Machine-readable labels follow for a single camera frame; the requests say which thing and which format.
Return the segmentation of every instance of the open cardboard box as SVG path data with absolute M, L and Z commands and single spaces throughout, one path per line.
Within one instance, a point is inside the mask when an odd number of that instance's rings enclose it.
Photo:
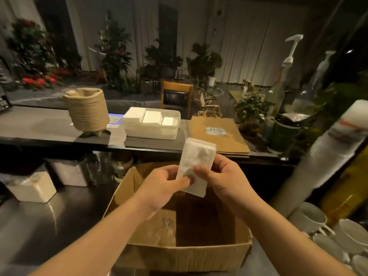
M 105 214 L 126 202 L 157 167 L 148 163 L 130 168 Z M 173 196 L 149 221 L 140 225 L 115 267 L 186 272 L 231 271 L 245 261 L 252 245 L 249 228 L 219 200 L 211 187 L 205 198 Z

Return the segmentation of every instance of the yellow container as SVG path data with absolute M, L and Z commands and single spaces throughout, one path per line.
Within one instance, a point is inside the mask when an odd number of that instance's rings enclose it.
M 329 226 L 347 218 L 368 198 L 368 147 L 343 172 L 320 201 Z

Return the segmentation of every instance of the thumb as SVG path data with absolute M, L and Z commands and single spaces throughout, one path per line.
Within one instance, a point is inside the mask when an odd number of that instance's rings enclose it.
M 216 172 L 212 171 L 209 167 L 197 164 L 193 167 L 194 173 L 200 178 L 206 180 L 210 185 L 211 181 L 214 179 Z
M 175 180 L 168 181 L 168 191 L 173 194 L 175 192 L 184 190 L 185 188 L 189 187 L 193 181 L 190 177 L 182 177 Z

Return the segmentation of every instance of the coffee cup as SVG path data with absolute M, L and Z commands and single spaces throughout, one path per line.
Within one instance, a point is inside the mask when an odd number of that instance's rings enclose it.
M 352 270 L 358 276 L 368 276 L 368 259 L 364 256 L 352 257 Z
M 288 218 L 298 230 L 311 234 L 320 232 L 326 235 L 322 229 L 328 230 L 334 234 L 328 226 L 326 226 L 327 217 L 317 206 L 309 202 L 303 202 L 297 209 L 295 209 Z
M 358 255 L 368 248 L 368 232 L 364 227 L 348 219 L 340 219 L 333 227 L 333 236 L 348 253 Z
M 313 236 L 313 242 L 317 244 L 321 249 L 325 250 L 328 254 L 333 256 L 339 262 L 344 262 L 344 251 L 342 248 L 331 238 L 321 233 L 317 233 Z

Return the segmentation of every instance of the hand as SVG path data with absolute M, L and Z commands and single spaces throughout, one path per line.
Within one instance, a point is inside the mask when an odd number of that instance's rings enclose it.
M 175 192 L 187 188 L 193 181 L 189 177 L 175 179 L 178 169 L 177 165 L 154 169 L 137 190 L 135 197 L 145 206 L 150 218 L 168 203 Z
M 216 154 L 212 170 L 200 164 L 195 165 L 193 170 L 214 188 L 216 195 L 238 217 L 243 216 L 244 207 L 259 198 L 238 164 L 225 156 Z

